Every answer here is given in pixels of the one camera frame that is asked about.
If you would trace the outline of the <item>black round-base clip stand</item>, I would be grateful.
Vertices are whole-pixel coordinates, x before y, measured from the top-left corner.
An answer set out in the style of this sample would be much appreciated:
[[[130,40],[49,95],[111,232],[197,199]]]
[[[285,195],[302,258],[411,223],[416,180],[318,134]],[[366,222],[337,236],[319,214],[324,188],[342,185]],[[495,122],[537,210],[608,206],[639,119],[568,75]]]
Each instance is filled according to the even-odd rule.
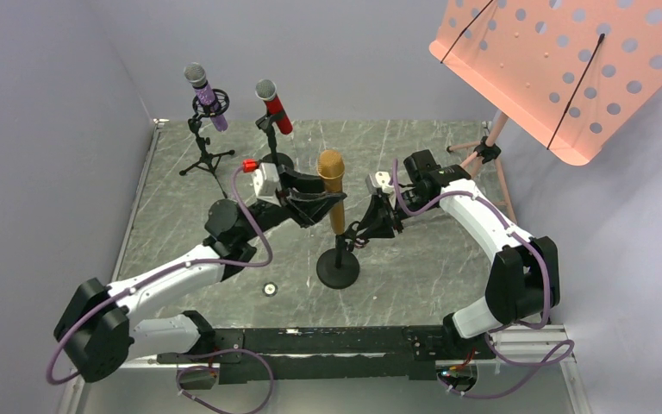
[[[262,157],[260,160],[264,163],[273,163],[276,166],[284,166],[286,169],[294,169],[295,165],[293,160],[284,153],[279,153],[277,150],[276,139],[276,125],[280,125],[280,121],[285,117],[285,111],[280,110],[276,114],[267,112],[264,116],[255,121],[256,127],[265,133],[270,153]]]

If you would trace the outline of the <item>gold microphone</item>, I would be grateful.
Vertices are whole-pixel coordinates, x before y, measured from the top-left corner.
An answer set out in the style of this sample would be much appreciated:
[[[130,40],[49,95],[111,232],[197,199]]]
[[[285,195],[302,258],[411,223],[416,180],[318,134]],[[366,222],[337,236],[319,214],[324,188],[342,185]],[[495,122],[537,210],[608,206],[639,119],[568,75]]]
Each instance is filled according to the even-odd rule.
[[[322,178],[327,193],[342,194],[345,164],[340,152],[333,149],[321,152],[317,159],[316,171]],[[342,235],[346,229],[345,209],[342,201],[338,201],[331,209],[329,219],[333,232],[336,235]]]

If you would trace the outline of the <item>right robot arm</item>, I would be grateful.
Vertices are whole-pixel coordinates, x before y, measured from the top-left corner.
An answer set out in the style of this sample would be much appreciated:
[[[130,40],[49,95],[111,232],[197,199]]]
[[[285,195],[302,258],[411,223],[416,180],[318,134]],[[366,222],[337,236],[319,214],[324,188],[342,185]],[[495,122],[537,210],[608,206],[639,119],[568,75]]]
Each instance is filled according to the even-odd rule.
[[[546,321],[560,301],[554,241],[535,237],[507,218],[462,166],[441,166],[428,150],[411,154],[403,164],[407,185],[399,184],[396,171],[367,176],[371,202],[356,226],[355,245],[393,238],[403,231],[403,220],[439,208],[463,226],[490,260],[484,295],[444,318],[445,335],[470,340],[532,315]]]

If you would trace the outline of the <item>red glitter microphone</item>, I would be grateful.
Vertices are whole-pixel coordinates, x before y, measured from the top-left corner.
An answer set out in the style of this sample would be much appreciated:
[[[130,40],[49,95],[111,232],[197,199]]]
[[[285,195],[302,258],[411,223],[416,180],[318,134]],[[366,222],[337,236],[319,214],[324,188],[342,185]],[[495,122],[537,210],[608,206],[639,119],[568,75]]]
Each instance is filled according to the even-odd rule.
[[[289,135],[293,126],[278,96],[277,86],[270,79],[261,79],[255,86],[255,95],[266,107],[266,114],[283,135]]]

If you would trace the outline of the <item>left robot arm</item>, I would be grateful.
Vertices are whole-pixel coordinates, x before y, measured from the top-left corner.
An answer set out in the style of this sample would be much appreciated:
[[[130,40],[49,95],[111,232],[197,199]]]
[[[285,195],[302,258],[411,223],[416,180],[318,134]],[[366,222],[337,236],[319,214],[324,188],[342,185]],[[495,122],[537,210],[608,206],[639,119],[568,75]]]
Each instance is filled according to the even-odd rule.
[[[232,195],[209,209],[207,238],[187,253],[130,279],[109,284],[88,279],[77,287],[53,331],[58,347],[47,366],[49,384],[66,382],[53,373],[61,354],[74,366],[71,379],[93,383],[144,356],[208,353],[214,330],[200,313],[188,310],[163,319],[153,313],[246,268],[270,265],[274,252],[267,230],[286,221],[312,227],[347,197],[321,176],[266,162],[237,167],[230,188]]]

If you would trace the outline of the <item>black round-base mic stand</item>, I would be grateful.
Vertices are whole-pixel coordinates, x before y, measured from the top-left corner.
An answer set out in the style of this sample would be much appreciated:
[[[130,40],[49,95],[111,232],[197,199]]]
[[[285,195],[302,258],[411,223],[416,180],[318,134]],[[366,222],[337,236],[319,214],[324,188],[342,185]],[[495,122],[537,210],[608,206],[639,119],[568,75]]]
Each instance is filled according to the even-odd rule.
[[[354,221],[341,235],[336,235],[334,246],[316,262],[318,279],[328,288],[346,289],[359,277],[360,264],[353,251],[364,247],[365,243],[357,237],[358,225],[359,221]]]

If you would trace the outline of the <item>purple glitter microphone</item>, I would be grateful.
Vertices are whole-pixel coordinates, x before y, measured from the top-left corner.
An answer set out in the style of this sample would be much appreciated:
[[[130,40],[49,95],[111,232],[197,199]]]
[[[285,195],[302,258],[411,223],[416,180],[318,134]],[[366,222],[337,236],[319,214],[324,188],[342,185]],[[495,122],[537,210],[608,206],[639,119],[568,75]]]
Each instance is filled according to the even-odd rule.
[[[228,94],[223,90],[213,89],[207,80],[207,74],[202,65],[191,62],[184,69],[184,76],[192,86],[198,101],[198,107],[215,126],[218,132],[228,129],[225,113],[228,110]]]

